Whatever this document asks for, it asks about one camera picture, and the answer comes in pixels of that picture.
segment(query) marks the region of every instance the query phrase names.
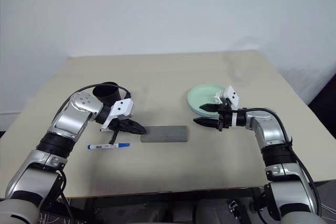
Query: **table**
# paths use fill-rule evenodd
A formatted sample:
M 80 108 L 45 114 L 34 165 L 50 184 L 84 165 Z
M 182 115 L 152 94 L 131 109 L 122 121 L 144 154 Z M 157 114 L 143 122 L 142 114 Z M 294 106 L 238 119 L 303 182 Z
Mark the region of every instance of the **table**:
M 65 167 L 67 197 L 262 186 L 267 180 L 254 132 L 215 129 L 193 122 L 188 91 L 199 84 L 232 85 L 240 107 L 277 111 L 293 148 L 315 181 L 336 178 L 336 140 L 259 52 L 70 58 L 29 102 L 1 139 L 0 197 L 31 149 L 39 143 L 64 99 L 93 83 L 114 81 L 132 92 L 133 120 L 142 125 L 187 125 L 187 143 L 141 143 L 120 133 L 121 149 L 87 150 L 107 143 L 110 132 L 89 123 Z

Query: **gray block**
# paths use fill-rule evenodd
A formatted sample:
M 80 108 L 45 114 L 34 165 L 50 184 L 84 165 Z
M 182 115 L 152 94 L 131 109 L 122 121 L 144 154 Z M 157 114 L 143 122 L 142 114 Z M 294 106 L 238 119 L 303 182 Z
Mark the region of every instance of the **gray block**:
M 148 126 L 143 143 L 187 142 L 187 126 Z

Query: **green plate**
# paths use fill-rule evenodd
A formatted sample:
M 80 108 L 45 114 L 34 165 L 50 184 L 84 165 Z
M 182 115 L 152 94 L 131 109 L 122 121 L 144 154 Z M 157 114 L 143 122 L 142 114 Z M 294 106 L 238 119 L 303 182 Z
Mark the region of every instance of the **green plate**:
M 208 118 L 218 117 L 217 112 L 207 112 L 199 107 L 205 103 L 216 103 L 214 96 L 217 92 L 224 90 L 223 87 L 213 84 L 204 84 L 194 87 L 189 91 L 187 101 L 189 107 L 197 114 Z

